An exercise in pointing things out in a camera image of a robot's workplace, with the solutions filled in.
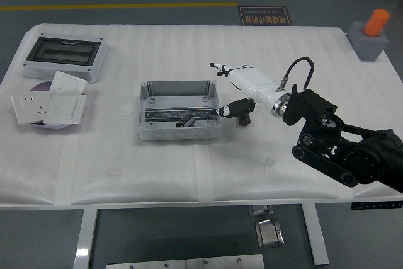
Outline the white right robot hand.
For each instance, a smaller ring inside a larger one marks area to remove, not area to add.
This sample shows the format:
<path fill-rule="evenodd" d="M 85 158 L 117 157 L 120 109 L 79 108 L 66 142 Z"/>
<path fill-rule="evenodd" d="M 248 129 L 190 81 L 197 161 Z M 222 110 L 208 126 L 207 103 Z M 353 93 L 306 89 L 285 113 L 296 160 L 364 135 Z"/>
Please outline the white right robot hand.
<path fill-rule="evenodd" d="M 210 67 L 218 70 L 218 76 L 225 76 L 233 86 L 243 92 L 246 97 L 234 101 L 210 113 L 226 118 L 238 117 L 254 110 L 255 104 L 261 103 L 271 114 L 280 118 L 287 108 L 290 93 L 278 89 L 278 85 L 259 69 L 254 67 L 229 67 L 211 63 Z"/>

